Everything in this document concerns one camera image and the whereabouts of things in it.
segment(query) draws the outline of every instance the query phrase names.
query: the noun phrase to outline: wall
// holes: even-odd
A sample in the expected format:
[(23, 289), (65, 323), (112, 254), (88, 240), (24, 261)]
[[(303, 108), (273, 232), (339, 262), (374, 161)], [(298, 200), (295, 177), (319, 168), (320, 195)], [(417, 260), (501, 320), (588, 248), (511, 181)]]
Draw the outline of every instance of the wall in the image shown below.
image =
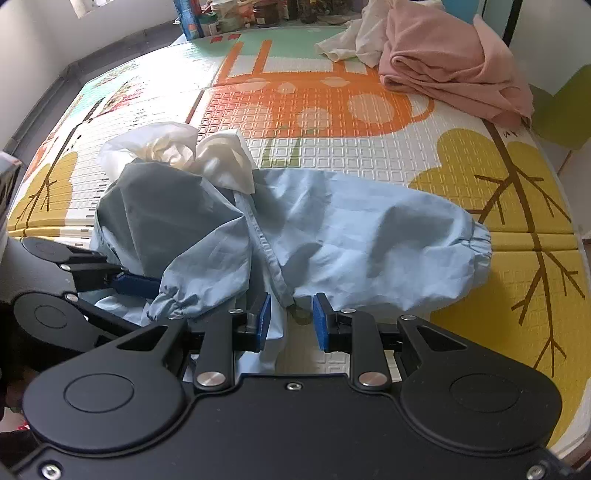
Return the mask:
[(482, 18), (484, 21), (503, 38), (509, 13), (514, 0), (488, 0)]
[(28, 0), (0, 8), (0, 149), (65, 65), (29, 8)]
[(530, 83), (555, 94), (591, 63), (589, 46), (591, 7), (585, 1), (524, 0), (511, 51)]
[(591, 238), (591, 141), (569, 158), (560, 181), (569, 199), (575, 230)]
[[(524, 0), (510, 47), (529, 83), (555, 95), (582, 66), (591, 64), (590, 25), (591, 7), (584, 0)], [(558, 170), (569, 149), (544, 140), (540, 144)], [(572, 152), (560, 181), (575, 230), (591, 237), (591, 141)]]
[(65, 65), (127, 35), (172, 21), (173, 0), (113, 0), (78, 18), (70, 0), (32, 0)]

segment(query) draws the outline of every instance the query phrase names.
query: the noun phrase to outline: orange cartoon illustration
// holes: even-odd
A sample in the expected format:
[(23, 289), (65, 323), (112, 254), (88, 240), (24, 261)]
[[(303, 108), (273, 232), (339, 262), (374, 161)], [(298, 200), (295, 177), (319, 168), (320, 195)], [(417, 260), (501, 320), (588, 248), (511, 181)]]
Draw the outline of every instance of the orange cartoon illustration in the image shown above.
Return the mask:
[(139, 98), (143, 91), (144, 86), (139, 81), (139, 78), (135, 77), (128, 80), (105, 103), (99, 115), (114, 112), (119, 108), (128, 106), (133, 100)]
[(252, 73), (230, 77), (243, 43), (236, 42), (212, 88), (201, 132), (238, 128), (246, 137), (368, 137), (396, 132), (428, 118), (413, 116), (410, 99), (386, 91), (377, 71), (352, 73), (344, 62), (332, 72), (265, 72), (272, 41), (262, 42)]

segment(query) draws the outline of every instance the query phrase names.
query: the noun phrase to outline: jar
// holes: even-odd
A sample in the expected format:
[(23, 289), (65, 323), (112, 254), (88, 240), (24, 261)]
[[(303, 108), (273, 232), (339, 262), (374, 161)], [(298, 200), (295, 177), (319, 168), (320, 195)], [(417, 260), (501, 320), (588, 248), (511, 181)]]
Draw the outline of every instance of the jar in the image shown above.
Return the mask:
[(279, 24), (277, 0), (262, 0), (252, 6), (257, 27), (274, 27)]
[(221, 20), (232, 10), (238, 10), (238, 0), (213, 0), (212, 11), (217, 13), (217, 17)]
[(201, 24), (201, 28), (203, 29), (203, 34), (206, 37), (211, 37), (212, 35), (217, 35), (220, 31), (219, 26), (220, 22), (217, 19), (217, 13), (209, 12), (207, 14), (199, 15), (199, 23)]
[(238, 14), (244, 24), (250, 25), (256, 23), (255, 14), (252, 11), (252, 2), (249, 0), (243, 2), (238, 0)]
[(297, 12), (302, 23), (314, 23), (318, 20), (316, 0), (297, 0)]
[(220, 31), (222, 33), (234, 32), (244, 26), (242, 17), (238, 13), (230, 13), (220, 20)]

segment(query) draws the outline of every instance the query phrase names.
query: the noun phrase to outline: pink towel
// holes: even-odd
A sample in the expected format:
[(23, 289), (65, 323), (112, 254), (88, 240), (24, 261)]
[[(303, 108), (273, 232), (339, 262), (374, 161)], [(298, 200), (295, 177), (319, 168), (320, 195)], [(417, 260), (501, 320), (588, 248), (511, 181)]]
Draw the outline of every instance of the pink towel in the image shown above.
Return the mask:
[(480, 15), (474, 25), (435, 8), (394, 0), (379, 76), (388, 90), (423, 93), (503, 127), (529, 124), (531, 91), (515, 59)]

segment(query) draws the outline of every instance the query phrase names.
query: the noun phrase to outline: blue gripper pad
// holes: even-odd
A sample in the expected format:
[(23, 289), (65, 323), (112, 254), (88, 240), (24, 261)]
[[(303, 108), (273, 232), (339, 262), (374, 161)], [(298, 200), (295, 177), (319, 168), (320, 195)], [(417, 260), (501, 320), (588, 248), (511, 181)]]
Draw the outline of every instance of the blue gripper pad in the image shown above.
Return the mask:
[(318, 295), (314, 295), (312, 298), (312, 315), (314, 319), (314, 329), (316, 330), (316, 338), (318, 339), (318, 346), (320, 347), (320, 350), (328, 352), (329, 333), (326, 328), (326, 315), (320, 305)]
[(160, 279), (125, 272), (111, 280), (109, 287), (122, 295), (155, 299), (160, 290)]
[(261, 308), (261, 312), (258, 318), (258, 324), (256, 326), (256, 344), (259, 350), (265, 348), (265, 342), (267, 341), (267, 333), (269, 332), (269, 325), (271, 323), (271, 296), (267, 294), (265, 303)]

